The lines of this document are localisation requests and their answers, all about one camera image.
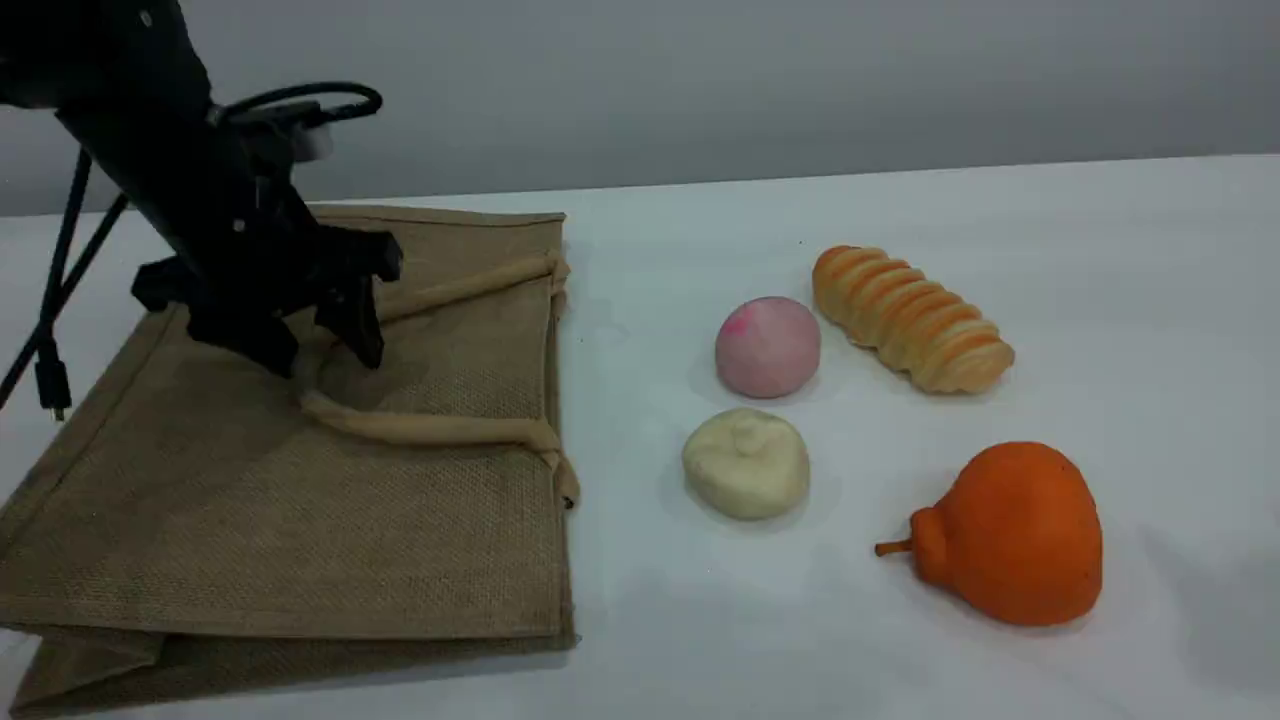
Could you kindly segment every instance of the bag handle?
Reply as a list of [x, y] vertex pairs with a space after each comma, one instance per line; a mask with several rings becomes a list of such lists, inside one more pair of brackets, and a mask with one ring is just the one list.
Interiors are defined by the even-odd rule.
[[[384, 302], [378, 310], [378, 322], [380, 325], [388, 325], [442, 305], [548, 275], [552, 278], [552, 310], [558, 318], [564, 304], [564, 281], [568, 273], [570, 268], [559, 254], [525, 258]], [[536, 452], [552, 469], [566, 509], [577, 505], [581, 496], [577, 474], [564, 457], [559, 436], [545, 419], [420, 415], [348, 407], [319, 389], [320, 370], [337, 342], [332, 332], [317, 327], [315, 336], [294, 360], [293, 374], [298, 388], [298, 404], [305, 415], [340, 433], [392, 445], [420, 447], [522, 445]]]

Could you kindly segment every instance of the white table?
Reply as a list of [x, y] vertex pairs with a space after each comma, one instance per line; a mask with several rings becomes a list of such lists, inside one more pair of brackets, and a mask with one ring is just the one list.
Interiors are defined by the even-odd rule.
[[[1280, 717], [1280, 415], [1266, 370], [1280, 369], [1280, 158], [393, 202], [568, 213], [581, 646], [113, 717]], [[55, 228], [0, 219], [5, 364]], [[823, 323], [812, 386], [753, 402], [806, 438], [808, 503], [763, 525], [713, 516], [684, 489], [678, 454], [701, 420], [745, 402], [717, 384], [714, 332], [754, 296], [808, 301], [818, 252], [844, 242], [883, 246], [972, 300], [1018, 365], [984, 400], [929, 398]], [[125, 218], [67, 309], [77, 396], [141, 311], [134, 268], [163, 255]], [[54, 432], [28, 375], [0, 415], [0, 489]], [[972, 455], [1015, 438], [1065, 451], [1097, 497], [1106, 585], [1083, 626], [996, 625], [870, 552]], [[0, 700], [33, 650], [0, 638]]]

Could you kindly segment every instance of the pear stem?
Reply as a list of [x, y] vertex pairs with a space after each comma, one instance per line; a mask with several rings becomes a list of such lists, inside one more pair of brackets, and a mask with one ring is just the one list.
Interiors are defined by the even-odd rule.
[[876, 557], [884, 557], [893, 552], [911, 552], [911, 538], [905, 541], [882, 542], [876, 546]]

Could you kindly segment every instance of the white dough ball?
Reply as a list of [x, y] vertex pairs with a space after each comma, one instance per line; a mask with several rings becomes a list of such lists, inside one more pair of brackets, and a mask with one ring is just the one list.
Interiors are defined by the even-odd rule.
[[781, 515], [809, 492], [809, 451], [782, 418], [751, 407], [716, 415], [689, 436], [689, 484], [739, 520]]

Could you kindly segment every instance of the cable connector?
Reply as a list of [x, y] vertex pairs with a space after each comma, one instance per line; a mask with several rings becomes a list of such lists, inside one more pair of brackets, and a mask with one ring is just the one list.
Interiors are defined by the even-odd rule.
[[40, 359], [36, 360], [36, 388], [40, 392], [40, 406], [54, 411], [54, 419], [61, 423], [64, 411], [72, 406], [72, 387], [67, 380], [67, 365], [58, 357], [58, 345], [47, 341], [40, 345]]

